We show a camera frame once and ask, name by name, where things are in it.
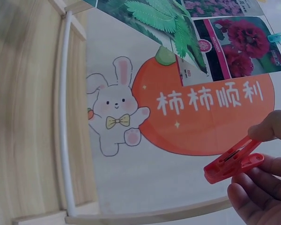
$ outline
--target bow tie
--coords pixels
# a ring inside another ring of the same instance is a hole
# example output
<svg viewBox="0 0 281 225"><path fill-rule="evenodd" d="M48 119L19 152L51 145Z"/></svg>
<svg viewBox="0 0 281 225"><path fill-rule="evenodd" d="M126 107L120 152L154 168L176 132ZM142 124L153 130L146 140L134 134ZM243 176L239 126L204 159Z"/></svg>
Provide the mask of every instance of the bow tie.
<svg viewBox="0 0 281 225"><path fill-rule="evenodd" d="M124 127L128 127L130 125L130 115L125 114L120 119L115 119L111 116L108 116L106 118L106 128L111 129L113 128L117 123L121 124Z"/></svg>

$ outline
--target plant photo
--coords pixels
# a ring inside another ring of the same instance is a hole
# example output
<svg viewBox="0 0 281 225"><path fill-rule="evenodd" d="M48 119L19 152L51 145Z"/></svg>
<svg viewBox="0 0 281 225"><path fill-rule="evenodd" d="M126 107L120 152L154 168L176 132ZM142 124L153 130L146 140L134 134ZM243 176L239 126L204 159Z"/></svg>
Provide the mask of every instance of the plant photo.
<svg viewBox="0 0 281 225"><path fill-rule="evenodd" d="M232 78L281 71L281 54L259 17L210 19Z"/></svg>
<svg viewBox="0 0 281 225"><path fill-rule="evenodd" d="M262 15L256 0L183 0L192 17Z"/></svg>
<svg viewBox="0 0 281 225"><path fill-rule="evenodd" d="M178 0L98 0L97 8L207 72L190 13Z"/></svg>

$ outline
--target finger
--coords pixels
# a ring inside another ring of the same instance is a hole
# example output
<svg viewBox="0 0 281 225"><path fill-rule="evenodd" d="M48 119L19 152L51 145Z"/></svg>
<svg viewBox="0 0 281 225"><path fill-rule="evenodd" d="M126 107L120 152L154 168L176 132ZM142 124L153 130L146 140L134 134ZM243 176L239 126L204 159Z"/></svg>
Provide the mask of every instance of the finger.
<svg viewBox="0 0 281 225"><path fill-rule="evenodd" d="M276 110L257 125L249 128L248 136L252 139L266 142L275 137L281 139L281 110Z"/></svg>
<svg viewBox="0 0 281 225"><path fill-rule="evenodd" d="M269 210L278 205L280 201L258 187L247 174L240 174L232 178L233 183L238 183L243 187L248 197L262 210Z"/></svg>
<svg viewBox="0 0 281 225"><path fill-rule="evenodd" d="M256 225L264 215L264 211L249 198L239 184L232 183L229 185L228 197L232 207L247 225Z"/></svg>
<svg viewBox="0 0 281 225"><path fill-rule="evenodd" d="M281 157L274 158L272 156L264 155L264 162L259 168L267 173L281 177Z"/></svg>
<svg viewBox="0 0 281 225"><path fill-rule="evenodd" d="M281 201L281 180L264 172L259 168L253 168L247 172L251 180L273 198Z"/></svg>

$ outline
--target red clothespin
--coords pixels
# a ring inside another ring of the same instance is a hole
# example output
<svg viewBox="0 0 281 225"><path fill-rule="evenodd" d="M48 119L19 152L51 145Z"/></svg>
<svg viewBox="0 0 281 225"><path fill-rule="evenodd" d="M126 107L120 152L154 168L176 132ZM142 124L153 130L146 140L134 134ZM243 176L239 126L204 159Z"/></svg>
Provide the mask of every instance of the red clothespin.
<svg viewBox="0 0 281 225"><path fill-rule="evenodd" d="M264 161L264 156L259 153L250 154L260 143L246 136L204 167L207 181L210 184L215 184L260 165Z"/></svg>

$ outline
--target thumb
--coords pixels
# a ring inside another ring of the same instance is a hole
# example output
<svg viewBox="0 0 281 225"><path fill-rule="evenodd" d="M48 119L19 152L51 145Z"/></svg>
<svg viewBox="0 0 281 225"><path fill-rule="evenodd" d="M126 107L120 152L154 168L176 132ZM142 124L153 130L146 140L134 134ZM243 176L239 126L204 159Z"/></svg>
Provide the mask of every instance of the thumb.
<svg viewBox="0 0 281 225"><path fill-rule="evenodd" d="M260 142L271 141L275 138L281 140L281 110L269 113L261 123L250 127L248 136Z"/></svg>

